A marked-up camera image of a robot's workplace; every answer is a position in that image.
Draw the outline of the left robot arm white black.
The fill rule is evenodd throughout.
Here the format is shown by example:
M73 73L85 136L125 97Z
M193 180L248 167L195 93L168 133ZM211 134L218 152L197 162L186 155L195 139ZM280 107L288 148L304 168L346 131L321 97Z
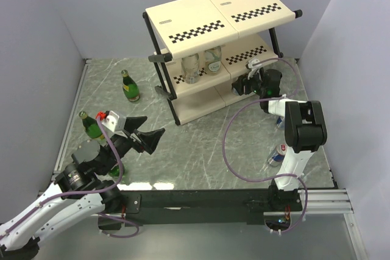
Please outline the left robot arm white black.
M59 173L33 203L1 225L1 258L32 259L40 245L92 214L107 217L120 209L118 185L124 175L121 159L131 149L153 154L164 128L141 132L145 116L125 117L99 112L97 126L106 139L85 141L73 161Z

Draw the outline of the silver blue energy drink can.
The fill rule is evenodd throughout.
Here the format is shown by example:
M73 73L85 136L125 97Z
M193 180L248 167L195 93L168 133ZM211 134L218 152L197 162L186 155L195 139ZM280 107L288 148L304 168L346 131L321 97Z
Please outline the silver blue energy drink can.
M232 88L232 93L236 96L240 96L241 94L235 89L235 88Z

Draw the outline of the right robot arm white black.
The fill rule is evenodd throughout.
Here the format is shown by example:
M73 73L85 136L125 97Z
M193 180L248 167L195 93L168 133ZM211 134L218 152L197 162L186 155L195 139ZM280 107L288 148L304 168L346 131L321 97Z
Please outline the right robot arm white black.
M268 205L282 210L289 197L285 191L298 188L298 178L303 174L309 159L327 141L327 129L322 105L317 100L301 101L282 97L282 73L276 69L261 70L253 76L244 74L232 83L232 91L240 96L255 93L262 100L261 109L285 120L284 137L286 154L277 177L277 190L269 193Z

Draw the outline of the clear Chang soda water bottle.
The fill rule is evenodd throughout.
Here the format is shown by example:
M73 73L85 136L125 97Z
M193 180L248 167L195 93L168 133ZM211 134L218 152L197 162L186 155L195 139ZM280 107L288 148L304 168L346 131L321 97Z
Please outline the clear Chang soda water bottle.
M199 55L184 57L181 61L182 77L188 84L194 84L199 79Z

